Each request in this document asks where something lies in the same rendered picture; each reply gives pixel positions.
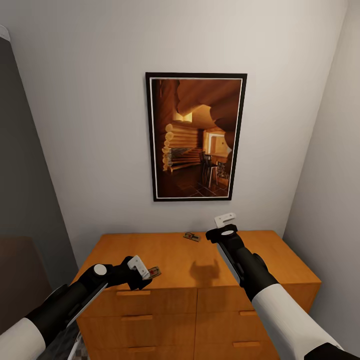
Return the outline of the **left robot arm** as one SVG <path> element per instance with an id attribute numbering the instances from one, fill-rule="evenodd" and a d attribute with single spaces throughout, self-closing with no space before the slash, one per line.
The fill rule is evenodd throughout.
<path id="1" fill-rule="evenodd" d="M 121 265 L 93 265 L 78 281 L 59 287 L 40 307 L 0 335 L 0 360 L 36 360 L 104 289 L 128 283 L 132 291 L 141 291 L 152 282 L 149 278 L 138 255 L 126 257 Z"/>

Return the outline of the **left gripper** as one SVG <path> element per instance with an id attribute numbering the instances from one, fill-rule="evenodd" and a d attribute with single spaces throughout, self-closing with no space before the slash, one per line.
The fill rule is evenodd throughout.
<path id="1" fill-rule="evenodd" d="M 128 283 L 132 291 L 141 291 L 152 282 L 152 279 L 143 279 L 138 270 L 130 270 L 127 264 L 130 260 L 131 257 L 128 256 L 124 259 L 121 265 L 118 265 L 121 268 L 121 281 L 118 285 Z"/>

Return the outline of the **mousetrap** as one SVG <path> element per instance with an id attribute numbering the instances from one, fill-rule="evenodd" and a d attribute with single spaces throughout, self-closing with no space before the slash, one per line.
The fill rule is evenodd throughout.
<path id="1" fill-rule="evenodd" d="M 150 273 L 150 277 L 149 277 L 150 280 L 162 274 L 158 266 L 155 266 L 149 269 L 148 271 Z"/>
<path id="2" fill-rule="evenodd" d="M 199 242 L 200 239 L 201 239 L 201 236 L 195 235 L 195 234 L 193 234 L 191 232 L 189 232 L 189 233 L 185 232 L 183 237 L 187 238 L 187 239 L 190 239 L 190 240 L 193 240 L 193 241 L 196 241 L 196 242 Z"/>

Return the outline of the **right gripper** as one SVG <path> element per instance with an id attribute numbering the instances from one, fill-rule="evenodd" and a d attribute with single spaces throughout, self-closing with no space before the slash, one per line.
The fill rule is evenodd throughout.
<path id="1" fill-rule="evenodd" d="M 213 244 L 219 242 L 218 240 L 218 235 L 221 231 L 224 231 L 224 230 L 232 230 L 232 231 L 235 231 L 235 233 L 237 233 L 237 229 L 235 227 L 234 224 L 228 224 L 228 225 L 225 225 L 224 227 L 222 228 L 215 228 L 215 229 L 212 229 L 212 230 L 209 230 L 205 235 L 206 235 L 206 238 L 208 240 L 211 240 L 211 242 Z"/>

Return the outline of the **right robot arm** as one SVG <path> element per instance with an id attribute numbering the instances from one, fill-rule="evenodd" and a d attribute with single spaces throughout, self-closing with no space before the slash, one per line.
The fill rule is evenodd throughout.
<path id="1" fill-rule="evenodd" d="M 237 234 L 231 212 L 214 218 L 216 228 L 205 235 L 217 249 L 251 301 L 280 360 L 360 360 L 322 329 L 252 254 Z"/>

